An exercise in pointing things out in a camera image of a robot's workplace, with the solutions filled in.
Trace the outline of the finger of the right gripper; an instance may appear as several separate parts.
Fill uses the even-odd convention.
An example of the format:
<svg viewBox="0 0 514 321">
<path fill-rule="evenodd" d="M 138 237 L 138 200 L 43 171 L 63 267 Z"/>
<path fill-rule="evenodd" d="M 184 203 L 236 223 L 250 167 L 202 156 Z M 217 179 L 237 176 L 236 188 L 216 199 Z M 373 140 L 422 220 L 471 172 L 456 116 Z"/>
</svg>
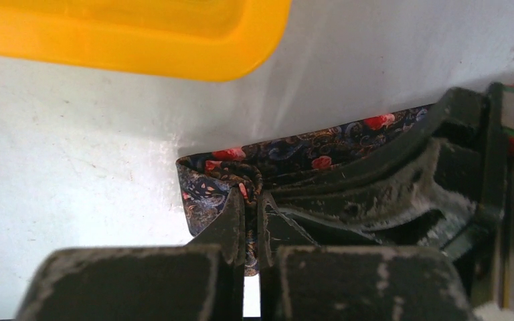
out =
<svg viewBox="0 0 514 321">
<path fill-rule="evenodd" d="M 503 218 L 502 97 L 500 86 L 451 88 L 365 158 L 272 196 L 322 243 L 470 248 Z"/>
</svg>

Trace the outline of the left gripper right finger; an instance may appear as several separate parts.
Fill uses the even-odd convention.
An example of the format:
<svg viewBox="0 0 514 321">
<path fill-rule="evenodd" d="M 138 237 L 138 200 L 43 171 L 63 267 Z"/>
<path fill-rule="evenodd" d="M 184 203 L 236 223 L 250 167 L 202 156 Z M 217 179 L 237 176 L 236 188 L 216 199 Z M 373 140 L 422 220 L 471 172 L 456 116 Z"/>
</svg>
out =
<svg viewBox="0 0 514 321">
<path fill-rule="evenodd" d="M 272 195 L 258 200 L 263 320 L 474 320 L 459 275 L 438 250 L 321 246 Z"/>
</svg>

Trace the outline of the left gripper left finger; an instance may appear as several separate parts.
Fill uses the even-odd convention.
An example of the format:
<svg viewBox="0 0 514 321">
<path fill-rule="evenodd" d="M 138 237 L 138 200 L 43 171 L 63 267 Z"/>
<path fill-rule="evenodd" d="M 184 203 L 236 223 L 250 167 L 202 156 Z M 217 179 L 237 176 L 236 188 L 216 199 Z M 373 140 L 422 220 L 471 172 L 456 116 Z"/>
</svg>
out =
<svg viewBox="0 0 514 321">
<path fill-rule="evenodd" d="M 245 208 L 223 211 L 177 247 L 81 247 L 39 266 L 16 320 L 241 320 Z"/>
</svg>

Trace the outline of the dark floral red-dotted tie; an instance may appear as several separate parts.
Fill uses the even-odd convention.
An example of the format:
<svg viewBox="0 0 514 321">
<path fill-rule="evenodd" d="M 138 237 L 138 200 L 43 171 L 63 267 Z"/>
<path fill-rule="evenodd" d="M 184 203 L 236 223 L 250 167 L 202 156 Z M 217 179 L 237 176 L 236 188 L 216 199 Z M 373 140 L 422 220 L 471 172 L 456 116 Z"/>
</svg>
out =
<svg viewBox="0 0 514 321">
<path fill-rule="evenodd" d="M 382 114 L 316 132 L 179 158 L 177 174 L 190 233 L 198 236 L 209 226 L 223 211 L 230 191 L 238 189 L 244 198 L 245 208 L 244 273 L 255 276 L 260 269 L 257 210 L 258 200 L 263 194 L 272 195 L 277 187 L 300 183 L 365 158 L 422 120 L 433 105 Z M 508 146 L 509 139 L 505 134 L 505 193 Z M 319 245 L 332 245 L 320 242 L 302 223 L 278 208 L 294 219 Z M 457 261 L 488 238 L 470 248 L 433 248 Z"/>
</svg>

